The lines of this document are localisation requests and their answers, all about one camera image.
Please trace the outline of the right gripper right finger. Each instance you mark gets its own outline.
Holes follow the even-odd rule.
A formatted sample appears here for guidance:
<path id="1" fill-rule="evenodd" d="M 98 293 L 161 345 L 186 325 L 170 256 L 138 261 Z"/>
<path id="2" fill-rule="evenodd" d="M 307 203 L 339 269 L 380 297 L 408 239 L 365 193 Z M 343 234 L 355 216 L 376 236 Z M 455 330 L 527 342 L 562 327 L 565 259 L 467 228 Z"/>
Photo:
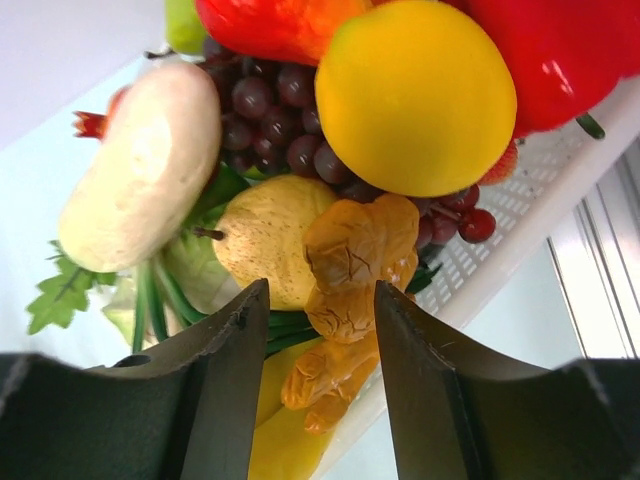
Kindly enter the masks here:
<path id="1" fill-rule="evenodd" d="M 544 369 L 492 350 L 379 282 L 375 320 L 402 479 L 635 479 L 639 363 Z"/>

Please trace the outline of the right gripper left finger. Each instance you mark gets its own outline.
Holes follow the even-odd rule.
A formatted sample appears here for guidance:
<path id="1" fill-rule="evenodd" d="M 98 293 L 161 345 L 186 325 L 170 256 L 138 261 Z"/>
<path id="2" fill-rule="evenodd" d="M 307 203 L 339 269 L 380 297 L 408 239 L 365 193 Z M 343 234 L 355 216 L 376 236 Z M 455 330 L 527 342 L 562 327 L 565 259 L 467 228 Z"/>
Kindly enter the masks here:
<path id="1" fill-rule="evenodd" d="M 265 356 L 269 289 L 110 368 L 1 358 L 5 479 L 244 479 Z"/>

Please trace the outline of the yellow orange fruit toy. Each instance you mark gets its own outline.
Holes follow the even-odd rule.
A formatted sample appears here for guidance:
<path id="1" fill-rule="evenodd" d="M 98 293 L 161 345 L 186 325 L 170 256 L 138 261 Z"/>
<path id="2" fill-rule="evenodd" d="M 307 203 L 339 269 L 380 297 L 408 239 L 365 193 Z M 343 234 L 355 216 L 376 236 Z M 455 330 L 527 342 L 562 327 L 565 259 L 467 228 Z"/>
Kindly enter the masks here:
<path id="1" fill-rule="evenodd" d="M 438 1 L 394 1 L 348 20 L 320 61 L 315 93 L 337 157 L 365 182 L 414 197 L 480 180 L 516 119 L 499 50 Z"/>

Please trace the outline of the white radish toy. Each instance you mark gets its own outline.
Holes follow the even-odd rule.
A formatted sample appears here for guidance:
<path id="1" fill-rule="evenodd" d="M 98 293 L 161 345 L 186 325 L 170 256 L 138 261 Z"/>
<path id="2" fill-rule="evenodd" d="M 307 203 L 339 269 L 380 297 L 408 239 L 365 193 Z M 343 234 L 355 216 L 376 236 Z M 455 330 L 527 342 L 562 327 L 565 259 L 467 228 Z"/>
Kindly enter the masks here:
<path id="1" fill-rule="evenodd" d="M 151 258 L 180 229 L 217 164 L 221 106 L 211 77 L 188 62 L 137 79 L 58 221 L 77 265 L 118 272 Z"/>

